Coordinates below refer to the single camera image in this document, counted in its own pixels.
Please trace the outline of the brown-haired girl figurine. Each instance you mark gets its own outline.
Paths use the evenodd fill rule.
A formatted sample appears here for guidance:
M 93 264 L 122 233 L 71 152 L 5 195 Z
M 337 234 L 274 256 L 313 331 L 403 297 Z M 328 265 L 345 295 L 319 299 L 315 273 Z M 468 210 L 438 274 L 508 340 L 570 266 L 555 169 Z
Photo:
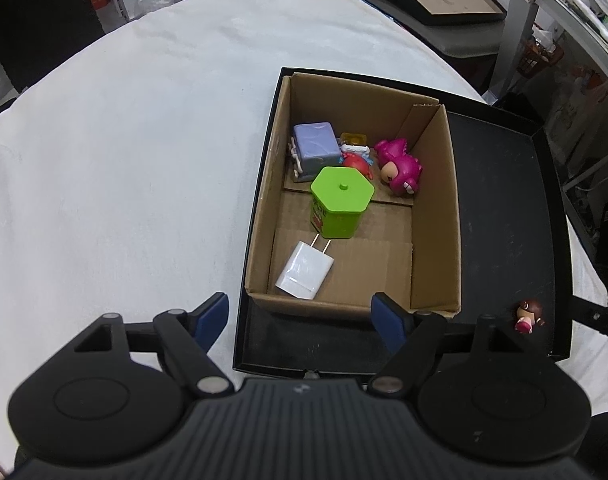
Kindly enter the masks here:
M 544 326 L 543 307 L 535 299 L 526 299 L 518 303 L 517 321 L 514 328 L 519 334 L 532 334 L 537 326 Z

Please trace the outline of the white usb wall charger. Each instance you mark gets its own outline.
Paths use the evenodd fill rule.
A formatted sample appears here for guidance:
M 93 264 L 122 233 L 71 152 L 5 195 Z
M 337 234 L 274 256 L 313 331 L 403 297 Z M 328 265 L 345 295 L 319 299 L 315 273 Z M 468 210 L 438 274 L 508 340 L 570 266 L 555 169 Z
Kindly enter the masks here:
M 296 244 L 276 280 L 276 288 L 281 292 L 302 300 L 313 300 L 317 296 L 334 263 L 327 254 L 331 240 L 319 250 L 316 248 L 318 238 L 319 234 L 316 234 L 309 244 Z

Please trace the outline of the green hexagonal container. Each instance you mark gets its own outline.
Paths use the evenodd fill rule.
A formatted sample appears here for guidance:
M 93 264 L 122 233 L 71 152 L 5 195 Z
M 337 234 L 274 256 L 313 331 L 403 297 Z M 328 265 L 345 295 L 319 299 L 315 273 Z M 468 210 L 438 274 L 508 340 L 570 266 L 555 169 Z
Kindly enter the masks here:
M 347 240 L 357 231 L 374 186 L 351 167 L 325 167 L 310 185 L 310 222 L 327 240 Z

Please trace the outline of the pink dinosaur costume figurine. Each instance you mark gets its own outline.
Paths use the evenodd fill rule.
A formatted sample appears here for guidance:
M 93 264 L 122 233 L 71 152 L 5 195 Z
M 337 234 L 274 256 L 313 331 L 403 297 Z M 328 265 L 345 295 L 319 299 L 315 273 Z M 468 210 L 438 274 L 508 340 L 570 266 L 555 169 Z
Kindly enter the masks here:
M 406 139 L 382 140 L 373 147 L 380 179 L 396 196 L 412 196 L 419 192 L 423 167 L 407 148 Z

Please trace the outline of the red and yellow toy figure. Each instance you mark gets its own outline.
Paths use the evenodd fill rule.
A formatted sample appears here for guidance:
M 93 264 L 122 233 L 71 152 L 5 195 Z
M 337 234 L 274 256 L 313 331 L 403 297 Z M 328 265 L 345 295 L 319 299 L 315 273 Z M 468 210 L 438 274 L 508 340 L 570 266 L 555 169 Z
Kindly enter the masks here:
M 366 134 L 343 132 L 339 137 L 342 165 L 358 170 L 368 180 L 373 179 L 373 160 Z

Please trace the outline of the black shallow tray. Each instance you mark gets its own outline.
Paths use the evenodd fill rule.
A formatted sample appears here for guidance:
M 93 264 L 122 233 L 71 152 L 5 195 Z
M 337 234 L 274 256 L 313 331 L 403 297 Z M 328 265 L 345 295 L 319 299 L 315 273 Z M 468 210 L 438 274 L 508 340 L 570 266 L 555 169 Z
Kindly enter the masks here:
M 483 313 L 509 318 L 521 300 L 535 299 L 544 307 L 545 325 L 532 333 L 531 341 L 547 356 L 564 359 L 571 339 L 566 311 L 572 294 L 570 243 L 544 134 L 517 116 L 443 90 L 374 76 L 285 70 L 424 89 L 445 105 L 461 240 L 462 306 L 451 318 L 460 323 L 472 323 Z M 236 370 L 295 378 L 314 370 L 327 377 L 365 378 L 387 360 L 370 311 L 364 318 L 272 312 L 246 295 L 243 281 L 244 273 L 233 351 Z

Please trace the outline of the brown cardboard box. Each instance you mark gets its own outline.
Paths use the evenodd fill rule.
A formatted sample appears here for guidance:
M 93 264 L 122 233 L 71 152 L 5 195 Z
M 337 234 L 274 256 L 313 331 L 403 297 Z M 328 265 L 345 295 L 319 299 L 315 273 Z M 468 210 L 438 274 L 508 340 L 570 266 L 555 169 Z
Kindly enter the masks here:
M 364 318 L 462 306 L 458 182 L 445 105 L 341 75 L 283 70 L 243 289 L 288 315 Z

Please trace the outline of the white table cloth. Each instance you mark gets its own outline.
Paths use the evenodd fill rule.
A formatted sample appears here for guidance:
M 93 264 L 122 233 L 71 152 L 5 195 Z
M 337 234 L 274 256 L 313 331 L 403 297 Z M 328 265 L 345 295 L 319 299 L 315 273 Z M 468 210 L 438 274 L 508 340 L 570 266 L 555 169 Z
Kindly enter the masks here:
M 0 115 L 0 462 L 19 479 L 583 479 L 596 412 L 483 313 L 416 393 L 233 366 L 249 225 L 286 68 L 482 102 L 361 0 L 183 0 L 95 41 Z M 163 369 L 156 315 L 215 292 L 234 393 Z

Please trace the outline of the purple toy block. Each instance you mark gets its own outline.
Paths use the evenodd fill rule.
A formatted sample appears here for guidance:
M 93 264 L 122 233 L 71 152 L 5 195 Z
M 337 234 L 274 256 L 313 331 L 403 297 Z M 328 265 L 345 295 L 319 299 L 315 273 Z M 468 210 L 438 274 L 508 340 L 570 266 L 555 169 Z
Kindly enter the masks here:
M 289 140 L 295 182 L 312 181 L 325 167 L 341 166 L 343 155 L 329 122 L 293 127 Z

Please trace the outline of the grey metal desk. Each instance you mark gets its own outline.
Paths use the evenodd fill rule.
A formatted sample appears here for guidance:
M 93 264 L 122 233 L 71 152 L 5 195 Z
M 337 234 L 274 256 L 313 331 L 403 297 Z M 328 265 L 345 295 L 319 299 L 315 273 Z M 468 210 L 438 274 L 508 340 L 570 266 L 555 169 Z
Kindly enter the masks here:
M 543 10 L 562 32 L 578 43 L 608 80 L 608 40 L 601 36 L 588 14 L 583 14 L 575 3 L 567 3 L 566 0 L 509 0 L 490 88 L 483 94 L 487 104 L 495 104 L 511 87 L 539 10 Z

